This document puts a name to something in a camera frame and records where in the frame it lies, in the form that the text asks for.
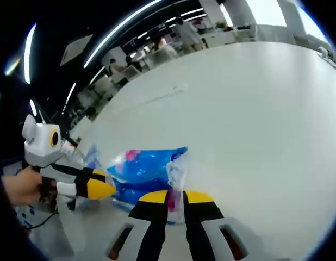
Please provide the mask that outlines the person's left hand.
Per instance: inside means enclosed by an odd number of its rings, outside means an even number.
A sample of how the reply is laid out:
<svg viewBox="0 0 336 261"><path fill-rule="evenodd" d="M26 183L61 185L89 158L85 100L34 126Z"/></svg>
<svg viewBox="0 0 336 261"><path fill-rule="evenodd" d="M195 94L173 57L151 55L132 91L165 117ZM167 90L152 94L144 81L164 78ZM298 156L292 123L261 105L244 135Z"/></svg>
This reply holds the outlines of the person's left hand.
<svg viewBox="0 0 336 261"><path fill-rule="evenodd" d="M30 205L41 198L39 185L42 185L42 176L31 166L26 167L16 176L2 176L1 180L13 206Z"/></svg>

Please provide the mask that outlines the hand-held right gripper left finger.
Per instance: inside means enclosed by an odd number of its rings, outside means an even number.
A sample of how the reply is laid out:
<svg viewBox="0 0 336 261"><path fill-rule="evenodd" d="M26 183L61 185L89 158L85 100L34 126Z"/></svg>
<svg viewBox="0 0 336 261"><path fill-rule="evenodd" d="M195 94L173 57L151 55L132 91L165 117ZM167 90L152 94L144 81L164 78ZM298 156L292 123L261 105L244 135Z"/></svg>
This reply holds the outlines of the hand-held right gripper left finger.
<svg viewBox="0 0 336 261"><path fill-rule="evenodd" d="M165 241L167 190L142 196L112 238L110 260L158 260Z"/></svg>

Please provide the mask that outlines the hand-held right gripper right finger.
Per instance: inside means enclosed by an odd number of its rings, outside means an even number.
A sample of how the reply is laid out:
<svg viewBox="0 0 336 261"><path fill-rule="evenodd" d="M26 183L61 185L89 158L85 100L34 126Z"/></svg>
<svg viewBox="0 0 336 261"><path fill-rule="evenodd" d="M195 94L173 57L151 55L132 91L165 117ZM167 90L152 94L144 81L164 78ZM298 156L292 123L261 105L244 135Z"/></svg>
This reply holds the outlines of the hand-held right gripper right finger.
<svg viewBox="0 0 336 261"><path fill-rule="evenodd" d="M193 260L257 260L257 238L249 228L222 214L213 198L184 191L186 239Z"/></svg>

